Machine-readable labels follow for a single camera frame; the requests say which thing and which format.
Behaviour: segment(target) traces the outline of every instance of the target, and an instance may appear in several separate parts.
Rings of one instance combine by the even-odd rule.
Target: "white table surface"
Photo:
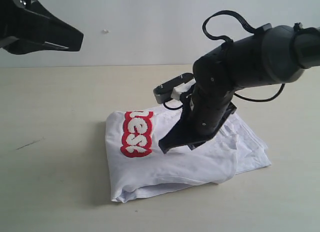
[[[0,231],[320,231],[320,69],[234,103],[272,166],[220,185],[110,201],[105,119],[156,105],[191,66],[0,69]],[[278,86],[248,89],[255,98]]]

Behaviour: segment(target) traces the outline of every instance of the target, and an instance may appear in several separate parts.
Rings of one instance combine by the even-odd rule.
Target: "white wall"
[[[271,22],[320,26],[319,0],[39,0],[81,30],[79,53],[0,51],[0,67],[188,64],[219,42],[202,33],[203,21],[220,10],[242,14],[254,27]],[[102,34],[107,29],[109,34]],[[233,18],[219,17],[209,30],[234,39],[247,35]]]

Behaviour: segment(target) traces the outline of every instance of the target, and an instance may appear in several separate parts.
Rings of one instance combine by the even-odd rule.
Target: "red and white logo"
[[[153,112],[126,112],[124,114],[123,136],[121,152],[129,157],[144,157],[152,150],[152,123]]]

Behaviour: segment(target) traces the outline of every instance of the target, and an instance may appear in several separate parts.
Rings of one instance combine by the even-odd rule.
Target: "folded t-shirt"
[[[235,174],[269,166],[266,144],[240,119],[230,115],[202,146],[171,149],[158,146],[179,120],[181,110],[162,106],[113,112],[106,120],[105,143],[111,200],[127,202],[205,183],[223,183]]]

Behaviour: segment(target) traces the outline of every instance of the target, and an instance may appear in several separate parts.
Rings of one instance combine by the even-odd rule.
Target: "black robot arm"
[[[77,52],[84,35],[38,0],[0,0],[0,48],[22,55],[43,50]]]
[[[218,15],[234,16],[253,35],[236,42],[227,36],[210,35],[206,24]],[[210,18],[203,24],[204,33],[208,38],[221,39],[224,43],[194,63],[195,83],[179,98],[183,104],[181,118],[159,141],[164,153],[183,145],[188,145],[192,150],[213,139],[229,115],[237,109],[231,102],[234,95],[248,101],[271,101],[281,93],[285,83],[296,81],[305,69],[320,65],[320,31],[316,28],[303,29],[300,23],[296,23],[294,27],[272,28],[271,24],[266,24],[254,29],[232,11],[221,11]],[[185,82],[181,77],[180,84]],[[236,94],[244,88],[272,84],[282,85],[270,99],[254,100]],[[153,91],[156,97],[163,97],[157,100],[158,103],[176,97],[168,96],[168,91],[174,90],[176,84],[171,85],[161,85]]]

